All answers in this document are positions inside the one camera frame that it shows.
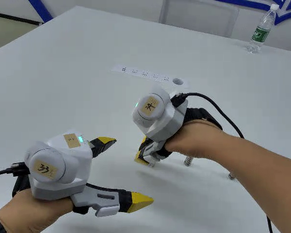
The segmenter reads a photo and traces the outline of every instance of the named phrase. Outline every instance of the bottle cap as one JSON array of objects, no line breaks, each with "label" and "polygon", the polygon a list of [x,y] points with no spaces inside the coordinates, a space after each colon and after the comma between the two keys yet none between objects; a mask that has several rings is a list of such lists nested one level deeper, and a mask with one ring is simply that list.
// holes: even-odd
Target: bottle cap
[{"label": "bottle cap", "polygon": [[278,9],[279,9],[279,5],[277,5],[277,4],[272,4],[271,5],[271,10],[276,11]]}]

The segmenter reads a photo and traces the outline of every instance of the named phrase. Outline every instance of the power strip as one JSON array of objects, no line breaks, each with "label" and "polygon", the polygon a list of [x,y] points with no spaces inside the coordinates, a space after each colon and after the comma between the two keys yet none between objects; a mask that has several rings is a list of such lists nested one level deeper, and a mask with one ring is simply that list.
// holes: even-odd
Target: power strip
[{"label": "power strip", "polygon": [[169,83],[171,85],[175,85],[177,87],[181,86],[183,88],[188,88],[188,82],[183,78],[173,78],[169,75],[155,73],[149,70],[138,69],[135,67],[128,67],[124,65],[115,65],[112,68],[112,71],[119,72],[122,74],[128,74],[134,77],[144,78],[151,81],[159,82],[159,83]]}]

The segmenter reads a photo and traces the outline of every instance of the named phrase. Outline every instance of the hand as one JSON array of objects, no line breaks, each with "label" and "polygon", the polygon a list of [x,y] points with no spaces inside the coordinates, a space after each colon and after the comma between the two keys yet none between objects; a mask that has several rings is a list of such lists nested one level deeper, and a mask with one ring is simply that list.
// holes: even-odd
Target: hand
[{"label": "hand", "polygon": [[8,233],[39,233],[72,209],[70,198],[38,200],[27,189],[0,209],[0,222]]},{"label": "hand", "polygon": [[167,140],[165,148],[190,157],[211,159],[211,148],[228,136],[206,120],[192,120]]}]

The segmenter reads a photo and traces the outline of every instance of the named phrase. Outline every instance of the wearable hand controller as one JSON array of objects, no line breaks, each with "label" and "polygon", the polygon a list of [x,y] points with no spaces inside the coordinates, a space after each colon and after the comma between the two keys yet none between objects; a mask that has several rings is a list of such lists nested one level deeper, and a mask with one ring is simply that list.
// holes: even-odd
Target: wearable hand controller
[{"label": "wearable hand controller", "polygon": [[188,101],[179,93],[172,98],[161,87],[154,87],[142,97],[132,114],[133,121],[145,134],[135,161],[147,166],[167,158],[171,152],[164,148],[166,140],[181,126],[194,119],[210,121],[222,130],[221,125],[203,108],[187,108]]},{"label": "wearable hand controller", "polygon": [[68,131],[47,142],[36,142],[25,156],[30,174],[18,177],[13,195],[31,188],[37,199],[71,197],[74,212],[86,214],[92,207],[97,217],[131,213],[150,205],[153,199],[143,194],[87,183],[92,159],[115,142],[108,137],[89,142],[77,131]]}]

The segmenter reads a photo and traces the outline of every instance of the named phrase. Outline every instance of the chair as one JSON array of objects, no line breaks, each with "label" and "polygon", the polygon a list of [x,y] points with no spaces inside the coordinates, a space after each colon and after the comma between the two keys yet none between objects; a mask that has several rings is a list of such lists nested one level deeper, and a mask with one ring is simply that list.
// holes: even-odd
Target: chair
[{"label": "chair", "polygon": [[163,0],[159,23],[231,37],[238,12],[215,0]]}]

